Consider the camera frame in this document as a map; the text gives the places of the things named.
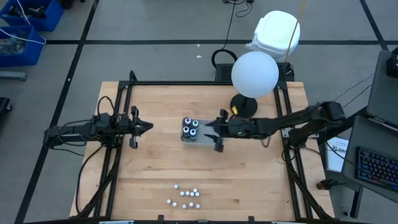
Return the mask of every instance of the gray floor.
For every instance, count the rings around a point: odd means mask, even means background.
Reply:
[[[6,0],[0,0],[2,6]],[[366,0],[385,40],[398,40],[396,0]],[[49,40],[79,40],[93,0],[76,1],[65,11],[57,29],[43,33]],[[250,15],[234,18],[230,39],[251,39],[260,17],[273,10],[298,15],[300,1],[257,0]],[[88,40],[224,39],[232,5],[221,0],[101,0]],[[357,0],[308,0],[302,40],[377,40]],[[0,96],[11,98],[0,134],[0,223],[12,223],[29,183],[42,145],[43,131],[52,119],[77,45],[46,45],[39,63],[32,67],[4,68],[24,71],[25,82],[0,80]],[[211,54],[221,45],[85,45],[81,52],[59,124],[89,117],[103,81],[127,79],[134,70],[140,80],[213,80]],[[238,56],[243,45],[228,45]],[[304,82],[310,103],[333,100],[374,72],[380,45],[299,45],[290,57],[296,80]],[[226,55],[219,62],[231,62]],[[371,83],[371,79],[339,99],[345,105]],[[364,107],[369,91],[345,108],[347,115]],[[74,149],[84,152],[83,148]],[[25,222],[67,218],[82,158],[50,151]],[[349,210],[353,192],[331,191],[337,217]],[[393,223],[398,205],[365,191],[356,221]]]

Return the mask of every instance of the computer keyboard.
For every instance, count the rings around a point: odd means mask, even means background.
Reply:
[[[398,192],[398,159],[357,147],[356,178]]]

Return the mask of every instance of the wooden tabletop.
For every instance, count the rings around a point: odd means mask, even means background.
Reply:
[[[114,101],[117,86],[117,82],[102,83],[99,97],[106,95]],[[303,83],[292,82],[288,86],[292,110],[307,107]],[[228,139],[224,141],[224,153],[211,147],[186,146],[180,140],[184,117],[215,119],[221,108],[228,109],[235,94],[233,86],[133,86],[131,106],[136,105],[140,119],[154,127],[137,139],[138,149],[129,147],[130,136],[124,139],[112,219],[156,220],[158,215],[164,215],[165,220],[245,221],[248,216],[257,221],[294,220],[288,175],[280,157],[280,132],[271,137],[268,148],[258,140]],[[273,93],[257,102],[255,117],[277,117]],[[102,103],[100,110],[112,113],[109,103]],[[98,142],[89,142],[85,159],[98,146]],[[307,147],[318,150],[313,139],[308,140]],[[104,153],[103,149],[92,157],[83,171],[80,209],[98,188]],[[301,153],[309,191],[334,216],[329,192],[315,186],[325,178],[320,156],[308,150]],[[193,188],[198,189],[200,197],[179,195],[181,190]],[[304,217],[302,194],[297,190]],[[102,215],[107,198],[108,192],[104,194]],[[178,206],[168,205],[167,199]],[[201,208],[182,209],[189,202],[199,203]]]

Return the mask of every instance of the blue bin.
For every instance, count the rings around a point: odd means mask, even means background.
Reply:
[[[53,31],[63,14],[63,9],[57,0],[19,0],[19,2],[22,6],[28,5],[40,7],[44,4],[48,6],[45,12],[45,15],[47,16],[46,19],[28,17],[29,22],[32,24],[32,26],[35,27],[37,31]],[[0,11],[0,19],[4,19],[10,26],[28,25],[25,18],[23,17],[14,17],[7,15],[11,6],[21,8],[19,7],[17,0],[8,0],[6,5]]]
[[[24,31],[29,34],[29,40],[43,42],[43,38],[36,32],[32,26],[14,26],[0,27],[9,34],[17,34],[17,30]],[[9,38],[3,32],[0,32],[0,39]],[[43,45],[33,42],[26,42],[24,51],[20,54],[0,54],[0,67],[35,65],[39,60]]]

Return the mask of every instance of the white paper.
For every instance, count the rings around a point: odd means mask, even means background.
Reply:
[[[333,148],[337,154],[341,155],[343,158],[346,157],[348,140],[341,138],[332,138],[328,141],[329,145]],[[334,172],[341,172],[343,168],[344,160],[337,156],[328,145],[326,145],[326,169]]]

